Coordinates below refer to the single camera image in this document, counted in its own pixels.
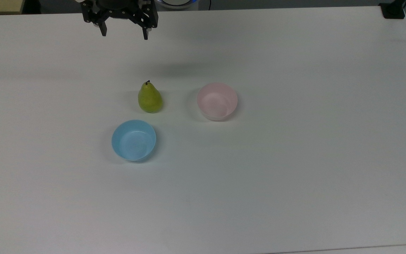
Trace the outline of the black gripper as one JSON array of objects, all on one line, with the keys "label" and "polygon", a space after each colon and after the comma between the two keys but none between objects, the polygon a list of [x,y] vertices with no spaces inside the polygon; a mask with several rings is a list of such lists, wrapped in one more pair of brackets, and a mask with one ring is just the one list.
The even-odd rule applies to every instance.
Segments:
[{"label": "black gripper", "polygon": [[99,26],[103,36],[107,35],[108,18],[125,19],[142,27],[143,38],[148,40],[159,20],[153,0],[81,0],[81,12],[84,21]]}]

